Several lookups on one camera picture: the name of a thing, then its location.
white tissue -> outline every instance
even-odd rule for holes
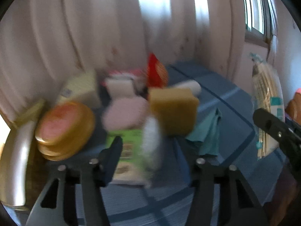
[[[136,96],[133,80],[106,78],[106,89],[112,100],[118,98],[132,98]]]

metal screw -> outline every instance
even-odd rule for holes
[[[98,159],[97,158],[93,158],[89,161],[89,164],[91,165],[96,165],[98,163]]]
[[[59,166],[58,166],[58,170],[59,170],[60,172],[65,171],[65,170],[66,170],[66,166],[65,166],[65,165],[59,165]]]
[[[230,165],[229,170],[234,172],[237,170],[237,167],[235,165]]]
[[[196,162],[197,162],[197,164],[199,164],[199,165],[203,165],[203,164],[205,164],[206,160],[203,159],[203,158],[198,158],[198,159],[196,160]]]

white cylinder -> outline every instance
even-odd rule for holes
[[[148,116],[143,128],[142,157],[151,171],[156,171],[162,166],[163,144],[162,133],[158,120],[153,116]]]
[[[195,80],[188,80],[188,81],[180,82],[180,83],[177,83],[170,87],[171,88],[189,88],[195,97],[199,96],[202,91],[201,86]]]

pink sponge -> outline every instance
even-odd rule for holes
[[[148,102],[142,97],[114,100],[102,116],[106,131],[130,129],[141,126],[148,113]]]

blue label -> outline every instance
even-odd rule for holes
[[[280,120],[283,119],[283,109],[282,108],[277,109],[277,118]]]
[[[282,102],[282,99],[279,98],[279,97],[271,97],[270,98],[270,104],[273,106],[273,105],[282,105],[283,102]]]
[[[262,148],[262,142],[257,141],[257,142],[256,142],[256,148],[257,148],[257,149],[261,149],[261,148]]]

